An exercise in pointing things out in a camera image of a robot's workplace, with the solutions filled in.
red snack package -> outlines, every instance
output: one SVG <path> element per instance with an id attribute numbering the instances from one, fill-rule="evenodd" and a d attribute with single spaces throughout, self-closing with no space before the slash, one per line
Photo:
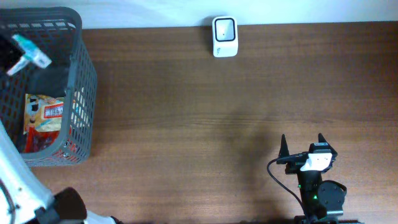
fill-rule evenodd
<path id="1" fill-rule="evenodd" d="M 49 147 L 56 140 L 59 133 L 60 131 L 38 132 L 34 127 L 29 127 L 24 152 L 39 152 Z"/>

white plastic part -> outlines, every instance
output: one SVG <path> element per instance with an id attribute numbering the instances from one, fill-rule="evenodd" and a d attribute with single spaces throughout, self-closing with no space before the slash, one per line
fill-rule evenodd
<path id="1" fill-rule="evenodd" d="M 46 209 L 54 197 L 49 189 L 30 171 L 21 155 L 8 137 L 0 122 L 0 178 L 12 198 L 16 209 L 15 224 L 26 223 L 35 217 L 34 211 L 40 207 Z M 0 192 L 0 220 L 10 220 L 9 205 Z"/>
<path id="2" fill-rule="evenodd" d="M 102 217 L 101 215 L 87 211 L 85 224 L 116 224 L 116 222 L 111 217 Z"/>
<path id="3" fill-rule="evenodd" d="M 23 57 L 30 60 L 35 65 L 40 68 L 47 68 L 47 66 L 51 64 L 51 59 L 49 59 L 32 41 L 19 34 L 14 34 L 12 38 L 18 43 L 19 47 L 24 50 L 25 54 Z"/>
<path id="4" fill-rule="evenodd" d="M 13 74 L 26 67 L 26 65 L 28 65 L 29 63 L 30 60 L 27 60 L 24 56 L 20 57 L 19 61 L 7 71 L 7 75 L 13 76 Z"/>
<path id="5" fill-rule="evenodd" d="M 238 53 L 238 25 L 231 16 L 213 19 L 214 57 L 233 57 Z"/>
<path id="6" fill-rule="evenodd" d="M 322 171 L 326 169 L 331 162 L 331 153 L 309 153 L 308 159 L 304 166 L 300 168 L 301 171 L 317 170 Z"/>

white label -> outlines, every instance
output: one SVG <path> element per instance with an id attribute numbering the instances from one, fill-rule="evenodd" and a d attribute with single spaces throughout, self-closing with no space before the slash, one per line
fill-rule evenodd
<path id="1" fill-rule="evenodd" d="M 63 111 L 63 103 L 44 107 L 44 118 L 61 118 Z"/>
<path id="2" fill-rule="evenodd" d="M 51 60 L 45 55 L 41 50 L 35 50 L 35 57 L 33 58 L 33 63 L 40 68 L 46 68 L 51 64 Z"/>
<path id="3" fill-rule="evenodd" d="M 316 145 L 316 146 L 327 146 L 328 143 L 326 143 L 326 142 L 318 142 L 318 143 L 314 143 L 314 145 Z"/>

white wall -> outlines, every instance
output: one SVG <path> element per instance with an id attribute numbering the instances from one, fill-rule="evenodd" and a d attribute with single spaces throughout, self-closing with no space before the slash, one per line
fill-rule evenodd
<path id="1" fill-rule="evenodd" d="M 210 25 L 221 15 L 238 24 L 398 21 L 398 0 L 0 0 L 1 8 L 54 6 L 79 12 L 86 29 Z"/>

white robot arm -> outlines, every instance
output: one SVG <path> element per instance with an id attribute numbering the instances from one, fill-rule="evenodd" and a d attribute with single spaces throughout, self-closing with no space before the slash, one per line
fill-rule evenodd
<path id="1" fill-rule="evenodd" d="M 53 195 L 25 164 L 0 122 L 0 220 L 1 223 L 116 224 L 112 217 L 86 211 L 78 193 L 69 188 Z"/>

